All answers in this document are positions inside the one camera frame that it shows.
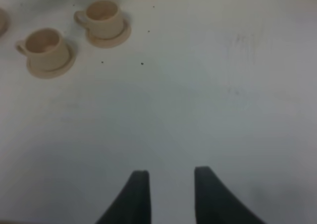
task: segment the cup handle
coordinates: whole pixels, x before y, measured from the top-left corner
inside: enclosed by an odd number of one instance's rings
[[[15,43],[15,48],[18,52],[20,52],[22,55],[26,56],[25,53],[25,47],[24,47],[24,41],[18,41]]]
[[[82,21],[83,18],[86,18],[85,12],[84,11],[77,11],[74,14],[74,20],[77,22],[79,25],[81,25],[83,28],[88,29],[88,22]]]

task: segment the cup rim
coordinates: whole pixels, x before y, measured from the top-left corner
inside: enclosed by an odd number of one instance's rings
[[[29,49],[26,48],[26,43],[27,41],[30,39],[31,36],[33,36],[34,34],[38,33],[38,32],[41,32],[41,31],[53,31],[55,32],[57,35],[58,35],[58,43],[54,46],[54,48],[52,48],[51,50],[47,51],[47,52],[32,52],[30,51]],[[45,55],[45,54],[49,54],[49,53],[52,53],[53,51],[55,51],[59,46],[60,44],[62,43],[62,35],[60,34],[60,32],[54,28],[42,28],[42,29],[39,29],[39,30],[36,30],[34,32],[32,32],[30,35],[27,36],[27,38],[24,40],[24,49],[27,51],[28,54],[33,54],[33,55]]]
[[[94,5],[95,3],[98,3],[98,2],[111,2],[113,4],[115,4],[117,6],[117,12],[111,16],[110,18],[107,18],[107,19],[104,19],[104,20],[95,20],[95,19],[92,19],[91,17],[88,16],[87,14],[87,10],[92,6]],[[117,17],[120,13],[120,7],[119,7],[119,4],[114,1],[114,0],[97,0],[97,1],[94,1],[93,3],[91,3],[86,9],[85,9],[85,16],[90,20],[90,21],[93,21],[93,22],[106,22],[106,21],[111,21],[113,20],[115,17]]]

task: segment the saucer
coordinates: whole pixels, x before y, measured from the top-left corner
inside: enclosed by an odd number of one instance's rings
[[[61,66],[60,68],[54,69],[54,70],[49,70],[49,71],[45,71],[45,70],[38,70],[36,68],[33,68],[31,65],[30,60],[28,59],[27,61],[27,68],[28,71],[35,77],[40,78],[40,79],[52,79],[58,76],[63,75],[64,73],[66,73],[74,64],[75,60],[76,60],[76,53],[74,51],[74,49],[66,44],[68,50],[69,50],[69,59],[68,61]]]
[[[93,36],[89,29],[86,29],[86,39],[90,44],[99,48],[112,48],[124,43],[131,35],[131,26],[128,21],[124,20],[122,32],[112,39],[101,39]]]

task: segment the white surface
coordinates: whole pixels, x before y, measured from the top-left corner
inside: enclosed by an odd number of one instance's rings
[[[118,0],[109,50],[72,21],[93,1],[0,0],[0,218],[94,223],[147,169],[153,223],[193,224],[208,165],[266,222],[316,223],[317,0]],[[13,45],[48,26],[78,56],[41,80]]]

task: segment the cup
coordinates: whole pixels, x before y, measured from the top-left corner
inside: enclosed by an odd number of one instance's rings
[[[74,19],[93,37],[104,40],[116,38],[125,26],[119,5],[111,0],[92,3],[85,11],[75,12]]]
[[[28,64],[37,71],[53,71],[66,65],[71,57],[62,35],[55,29],[45,28],[33,32],[15,48],[28,57]]]

